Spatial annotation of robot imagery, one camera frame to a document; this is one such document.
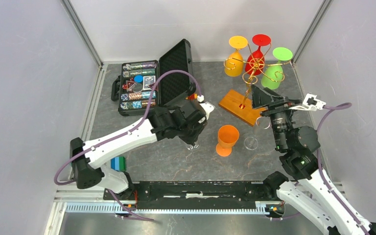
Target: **open case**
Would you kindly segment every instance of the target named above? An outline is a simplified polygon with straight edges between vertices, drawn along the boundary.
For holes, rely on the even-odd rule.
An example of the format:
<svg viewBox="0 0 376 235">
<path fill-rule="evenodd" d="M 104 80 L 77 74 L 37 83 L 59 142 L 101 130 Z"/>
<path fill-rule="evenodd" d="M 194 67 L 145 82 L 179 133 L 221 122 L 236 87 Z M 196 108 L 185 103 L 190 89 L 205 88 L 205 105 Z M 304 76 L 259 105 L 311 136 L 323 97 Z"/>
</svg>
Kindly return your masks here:
<svg viewBox="0 0 376 235">
<path fill-rule="evenodd" d="M 120 78 L 112 86 L 112 100 L 119 99 L 118 111 L 122 116 L 142 115 L 146 110 L 151 84 L 162 74 L 170 70 L 183 70 L 192 75 L 191 45 L 183 39 L 159 61 L 123 63 L 121 68 Z M 187 75 L 172 73 L 159 83 L 151 108 L 174 106 L 195 90 L 195 83 Z"/>
</svg>

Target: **orange cup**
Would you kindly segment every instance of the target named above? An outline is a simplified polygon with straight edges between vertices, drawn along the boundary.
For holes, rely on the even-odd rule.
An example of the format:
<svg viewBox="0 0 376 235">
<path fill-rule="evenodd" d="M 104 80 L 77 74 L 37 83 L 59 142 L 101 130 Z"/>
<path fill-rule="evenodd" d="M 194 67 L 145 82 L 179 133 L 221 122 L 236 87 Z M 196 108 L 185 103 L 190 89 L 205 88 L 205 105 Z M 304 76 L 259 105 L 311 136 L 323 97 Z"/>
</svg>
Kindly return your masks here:
<svg viewBox="0 0 376 235">
<path fill-rule="evenodd" d="M 231 125 L 224 125 L 218 130 L 218 144 L 215 147 L 217 154 L 227 157 L 231 154 L 232 147 L 240 137 L 237 128 Z"/>
</svg>

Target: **aluminum frame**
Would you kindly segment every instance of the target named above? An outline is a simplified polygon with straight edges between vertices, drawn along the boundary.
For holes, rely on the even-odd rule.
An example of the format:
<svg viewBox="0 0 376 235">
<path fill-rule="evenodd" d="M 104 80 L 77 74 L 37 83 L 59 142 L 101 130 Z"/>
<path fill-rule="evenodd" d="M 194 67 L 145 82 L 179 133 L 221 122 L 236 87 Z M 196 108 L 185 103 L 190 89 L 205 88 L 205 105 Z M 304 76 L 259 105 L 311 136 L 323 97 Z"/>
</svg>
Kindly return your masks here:
<svg viewBox="0 0 376 235">
<path fill-rule="evenodd" d="M 84 44 L 89 49 L 90 54 L 92 55 L 94 61 L 97 65 L 100 67 L 103 66 L 103 61 L 101 60 L 100 56 L 97 53 L 96 48 L 94 47 L 92 41 L 90 40 L 89 35 L 87 34 L 86 30 L 84 29 L 83 24 L 80 21 L 80 18 L 77 15 L 77 12 L 75 11 L 72 3 L 70 0 L 61 0 L 61 3 L 63 4 L 65 10 L 67 11 L 68 15 L 70 16 L 70 19 L 72 23 L 74 24 L 75 28 L 77 29 L 78 34 L 80 34 L 80 37 L 83 39 Z"/>
<path fill-rule="evenodd" d="M 341 194 L 345 196 L 342 184 L 340 182 L 334 182 L 334 184 L 337 190 L 339 190 Z M 301 193 L 309 195 L 309 191 L 307 191 L 307 189 L 305 189 L 302 185 L 297 185 L 296 188 Z M 50 217 L 48 219 L 44 235 L 59 235 L 64 215 L 66 213 L 66 208 L 69 203 L 74 203 L 75 205 L 78 205 L 78 203 L 80 203 L 81 205 L 87 205 L 89 203 L 100 203 L 100 205 L 104 203 L 112 203 L 113 200 L 103 200 L 104 190 L 104 188 L 99 186 L 94 186 L 88 189 L 77 189 L 75 183 L 59 186 L 55 194 L 53 206 L 51 209 Z M 127 200 L 123 200 L 121 202 L 124 204 L 134 203 L 134 201 Z M 280 201 L 259 201 L 256 203 L 260 205 L 270 205 L 279 204 Z"/>
<path fill-rule="evenodd" d="M 322 2 L 321 6 L 318 9 L 318 12 L 316 12 L 315 17 L 310 23 L 309 28 L 307 29 L 304 37 L 302 38 L 301 43 L 299 44 L 298 48 L 296 49 L 295 54 L 293 55 L 292 65 L 296 64 L 296 62 L 299 60 L 299 57 L 302 55 L 306 45 L 308 44 L 309 40 L 312 38 L 313 33 L 315 32 L 316 28 L 318 27 L 319 23 L 324 17 L 332 1 L 333 0 L 324 0 Z"/>
</svg>

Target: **black handle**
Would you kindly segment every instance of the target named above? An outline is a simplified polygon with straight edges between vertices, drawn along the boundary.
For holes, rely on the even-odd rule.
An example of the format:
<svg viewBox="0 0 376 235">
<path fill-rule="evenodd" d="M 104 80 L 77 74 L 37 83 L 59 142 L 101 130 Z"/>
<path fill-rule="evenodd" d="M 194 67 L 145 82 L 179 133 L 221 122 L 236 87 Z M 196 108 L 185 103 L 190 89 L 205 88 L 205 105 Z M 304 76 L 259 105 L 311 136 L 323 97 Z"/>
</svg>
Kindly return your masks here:
<svg viewBox="0 0 376 235">
<path fill-rule="evenodd" d="M 119 91 L 120 91 L 120 76 L 118 76 L 117 79 L 112 84 L 112 94 L 111 94 L 112 101 L 119 100 Z"/>
</svg>

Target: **case lid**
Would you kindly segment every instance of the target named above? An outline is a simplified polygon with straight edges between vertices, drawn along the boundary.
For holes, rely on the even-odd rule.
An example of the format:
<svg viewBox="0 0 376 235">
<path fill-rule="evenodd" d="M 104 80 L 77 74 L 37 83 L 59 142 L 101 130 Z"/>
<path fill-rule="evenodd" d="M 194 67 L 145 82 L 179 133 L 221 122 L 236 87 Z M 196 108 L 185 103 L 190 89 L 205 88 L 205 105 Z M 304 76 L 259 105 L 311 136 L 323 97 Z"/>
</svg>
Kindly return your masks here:
<svg viewBox="0 0 376 235">
<path fill-rule="evenodd" d="M 183 70 L 192 75 L 191 45 L 183 39 L 159 59 L 159 75 L 170 70 Z M 192 95 L 196 90 L 194 82 L 182 73 L 172 73 L 159 83 L 159 97 L 162 106 L 169 106 Z"/>
</svg>

